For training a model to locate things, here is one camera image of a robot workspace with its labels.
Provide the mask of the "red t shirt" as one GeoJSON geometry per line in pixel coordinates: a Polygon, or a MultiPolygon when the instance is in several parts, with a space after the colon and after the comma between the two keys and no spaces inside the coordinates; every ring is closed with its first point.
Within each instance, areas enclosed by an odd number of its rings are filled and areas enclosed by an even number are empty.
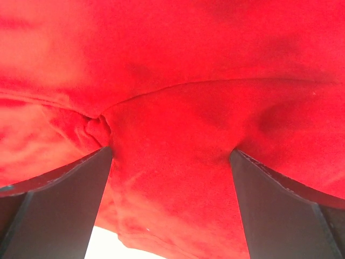
{"type": "Polygon", "coordinates": [[[344,1],[1,1],[1,185],[103,146],[97,226],[248,258],[234,148],[344,197],[344,1]]]}

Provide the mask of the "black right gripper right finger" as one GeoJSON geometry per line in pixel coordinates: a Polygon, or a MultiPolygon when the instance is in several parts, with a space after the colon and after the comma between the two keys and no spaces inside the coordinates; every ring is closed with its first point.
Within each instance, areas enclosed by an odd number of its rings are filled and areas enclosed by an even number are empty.
{"type": "Polygon", "coordinates": [[[232,176],[250,258],[344,258],[344,200],[235,149],[232,176]]]}

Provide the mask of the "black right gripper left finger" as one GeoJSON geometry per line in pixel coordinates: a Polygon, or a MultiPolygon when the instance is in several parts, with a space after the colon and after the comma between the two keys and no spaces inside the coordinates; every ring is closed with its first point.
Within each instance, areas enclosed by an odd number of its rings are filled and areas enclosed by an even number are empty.
{"type": "Polygon", "coordinates": [[[1,258],[84,258],[112,151],[1,188],[1,258]]]}

